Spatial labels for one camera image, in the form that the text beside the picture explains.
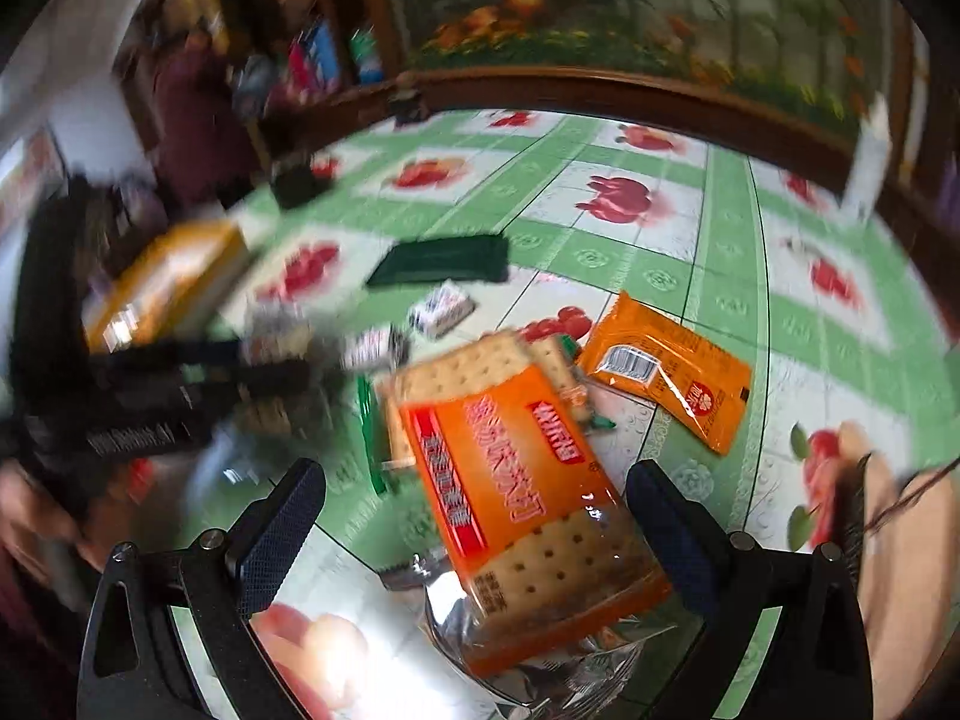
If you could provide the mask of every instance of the red label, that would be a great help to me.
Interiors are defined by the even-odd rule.
[[[443,433],[440,432],[436,413],[433,409],[416,409],[411,412],[411,418],[416,430],[416,441],[424,452],[430,481],[443,509],[446,528],[461,555],[469,557],[483,552],[487,547],[486,539],[483,538],[480,524],[473,515],[460,477],[450,461],[450,451]]]
[[[544,434],[546,442],[550,445],[550,451],[553,452],[557,460],[568,466],[584,461],[583,452],[580,451],[577,442],[573,440],[570,431],[566,429],[563,418],[560,418],[553,404],[541,400],[536,403],[528,403],[527,408],[534,415],[536,424],[541,429],[541,433]]]
[[[713,393],[706,384],[694,381],[686,391],[686,405],[695,416],[705,416],[713,410]]]

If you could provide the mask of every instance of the cracker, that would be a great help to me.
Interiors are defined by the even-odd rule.
[[[489,631],[536,626],[603,603],[653,565],[625,507],[576,509],[488,560],[474,594]]]
[[[560,338],[540,338],[530,344],[530,353],[563,399],[563,405],[568,408],[570,415],[581,424],[589,422],[593,410],[587,400],[587,387],[574,376],[569,357],[560,345]]]
[[[529,367],[531,355],[512,331],[483,336],[394,376],[397,405],[457,400],[503,384]]]
[[[409,469],[416,465],[416,455],[403,429],[397,401],[388,395],[383,401],[383,413],[387,421],[387,438],[390,440],[390,469]]]

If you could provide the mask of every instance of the black cord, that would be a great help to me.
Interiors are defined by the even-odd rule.
[[[867,454],[863,458],[863,460],[865,461],[869,458],[870,458],[870,454]],[[944,477],[946,477],[947,474],[950,474],[954,469],[956,469],[957,466],[960,466],[960,458],[956,458],[950,463],[947,463],[944,467],[942,467],[942,469],[937,471],[933,476],[931,476],[928,480],[926,480],[925,483],[923,483],[923,485],[920,485],[916,490],[914,490],[913,493],[910,493],[909,495],[907,495],[906,498],[902,498],[901,500],[896,501],[896,503],[893,506],[887,507],[882,512],[877,514],[877,516],[874,517],[870,522],[868,522],[867,525],[864,527],[863,529],[864,533],[870,533],[870,531],[878,531],[880,528],[886,525],[887,522],[889,522],[893,517],[896,517],[898,514],[902,514],[906,509],[909,509],[910,507],[915,506],[917,502],[920,500],[920,498],[923,497],[923,494],[926,493],[927,490],[932,488],[933,485],[936,485],[940,480],[943,480]]]

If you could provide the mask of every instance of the cracker package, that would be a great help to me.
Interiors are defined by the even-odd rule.
[[[540,338],[530,344],[530,354],[563,399],[570,415],[579,425],[589,425],[593,418],[593,407],[587,385],[584,384],[579,368],[573,365],[563,348],[562,338],[563,336],[556,335]]]
[[[497,333],[392,382],[474,619],[478,677],[640,613],[669,583],[530,349]]]
[[[627,293],[594,327],[577,364],[596,381],[661,404],[721,455],[750,397],[750,365]]]

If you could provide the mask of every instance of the person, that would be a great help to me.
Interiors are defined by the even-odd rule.
[[[208,30],[195,26],[160,64],[154,80],[160,117],[157,172],[184,212],[219,201],[229,208],[253,189],[260,164],[233,112],[227,60]]]
[[[85,621],[51,591],[41,543],[72,544],[103,571],[130,537],[132,510],[118,474],[80,528],[16,460],[0,464],[0,716],[75,717]]]

